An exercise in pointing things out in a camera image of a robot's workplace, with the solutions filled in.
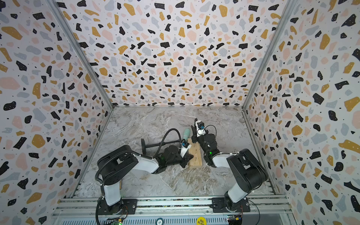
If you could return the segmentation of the wooden plank block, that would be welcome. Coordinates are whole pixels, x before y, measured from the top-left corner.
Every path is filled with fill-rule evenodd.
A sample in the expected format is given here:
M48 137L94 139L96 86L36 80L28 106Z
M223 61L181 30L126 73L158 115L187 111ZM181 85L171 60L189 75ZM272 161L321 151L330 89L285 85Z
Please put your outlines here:
M189 167L201 168L203 164L200 144L198 142L193 143L191 138L189 138L187 141L191 145L191 148L188 150L188 152L194 156L188 163Z

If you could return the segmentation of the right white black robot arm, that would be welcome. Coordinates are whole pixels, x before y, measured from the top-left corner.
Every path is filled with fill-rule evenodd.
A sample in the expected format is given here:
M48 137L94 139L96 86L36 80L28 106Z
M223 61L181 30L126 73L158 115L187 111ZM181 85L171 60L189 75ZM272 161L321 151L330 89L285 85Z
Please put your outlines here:
M214 134L193 135L192 141L200 144L207 165L231 169L236 183L224 196L228 208L234 207L269 179L268 173L249 149L235 153L220 152Z

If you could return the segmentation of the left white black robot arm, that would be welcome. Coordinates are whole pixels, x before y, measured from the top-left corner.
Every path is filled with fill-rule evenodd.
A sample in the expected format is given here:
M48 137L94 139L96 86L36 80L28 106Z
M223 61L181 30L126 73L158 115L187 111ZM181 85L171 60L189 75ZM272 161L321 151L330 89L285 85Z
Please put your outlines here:
M110 207L122 201L120 181L131 170L159 174L174 165L185 168L193 157L188 150L174 145L154 157L137 153L130 146L124 145L98 160L95 180L100 183L101 197Z

